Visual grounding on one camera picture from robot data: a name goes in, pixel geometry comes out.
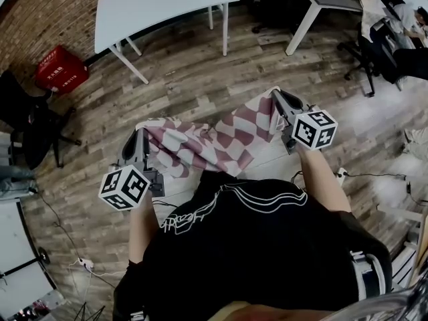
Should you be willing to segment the person's black printed t-shirt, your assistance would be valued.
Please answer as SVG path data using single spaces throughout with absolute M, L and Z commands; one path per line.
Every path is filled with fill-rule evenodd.
M 388 249 L 287 181 L 203 173 L 114 292 L 112 321 L 209 321 L 233 302 L 337 311 L 390 292 Z

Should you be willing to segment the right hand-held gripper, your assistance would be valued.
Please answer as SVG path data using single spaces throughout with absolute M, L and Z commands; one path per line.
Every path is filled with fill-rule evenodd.
M 303 110 L 299 97 L 274 88 L 272 99 L 276 110 L 286 122 L 282 141 L 292 154 L 300 144 L 308 150 L 320 150 L 332 144 L 338 123 L 326 110 Z

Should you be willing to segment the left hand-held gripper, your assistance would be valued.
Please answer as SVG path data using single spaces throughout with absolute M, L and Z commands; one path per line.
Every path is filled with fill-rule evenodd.
M 164 177 L 154 168 L 146 168 L 150 142 L 145 128 L 134 130 L 120 151 L 123 163 L 133 163 L 106 173 L 98 197 L 117 211 L 137 208 L 148 191 L 164 197 Z

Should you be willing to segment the white table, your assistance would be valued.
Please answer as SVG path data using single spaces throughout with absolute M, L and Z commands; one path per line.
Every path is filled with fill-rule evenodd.
M 125 39 L 134 51 L 142 53 L 130 39 L 131 35 L 181 15 L 208 10 L 209 28 L 213 28 L 212 8 L 217 6 L 223 16 L 223 55 L 227 55 L 229 4 L 239 0 L 98 0 L 94 36 L 94 52 L 109 49 L 143 83 L 148 80 L 123 55 L 120 42 Z

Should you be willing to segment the person's right forearm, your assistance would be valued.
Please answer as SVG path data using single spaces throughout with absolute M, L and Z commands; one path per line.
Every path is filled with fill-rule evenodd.
M 330 211 L 351 212 L 348 198 L 330 165 L 319 150 L 308 150 L 297 144 L 307 192 Z

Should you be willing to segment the crumpled beige cloth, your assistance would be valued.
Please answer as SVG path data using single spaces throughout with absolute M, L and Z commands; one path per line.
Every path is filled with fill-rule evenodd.
M 362 7 L 361 33 L 364 38 L 372 43 L 370 31 L 372 27 L 375 27 L 375 29 L 378 30 L 381 26 L 381 21 L 389 18 L 387 7 L 381 0 L 358 1 Z

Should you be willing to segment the person's left forearm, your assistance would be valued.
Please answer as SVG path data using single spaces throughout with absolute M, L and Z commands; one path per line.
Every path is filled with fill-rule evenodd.
M 159 229 L 158 219 L 148 192 L 141 204 L 130 211 L 130 233 L 128 243 L 129 260 L 140 263 L 151 239 Z

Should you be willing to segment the pink checkered tablecloth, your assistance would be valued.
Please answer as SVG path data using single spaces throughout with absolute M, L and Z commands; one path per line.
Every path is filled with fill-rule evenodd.
M 285 126 L 272 99 L 274 88 L 279 89 L 256 96 L 215 126 L 151 118 L 136 128 L 147 129 L 151 154 L 174 178 L 188 177 L 191 167 L 236 177 Z

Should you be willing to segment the red box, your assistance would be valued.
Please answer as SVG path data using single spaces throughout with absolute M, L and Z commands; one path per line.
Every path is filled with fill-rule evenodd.
M 88 67 L 61 45 L 38 64 L 35 85 L 59 95 L 69 94 L 89 78 Z

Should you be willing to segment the white panel black edge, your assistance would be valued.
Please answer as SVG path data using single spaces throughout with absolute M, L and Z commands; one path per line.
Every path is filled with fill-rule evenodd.
M 0 316 L 8 318 L 54 290 L 43 270 L 18 200 L 0 201 Z

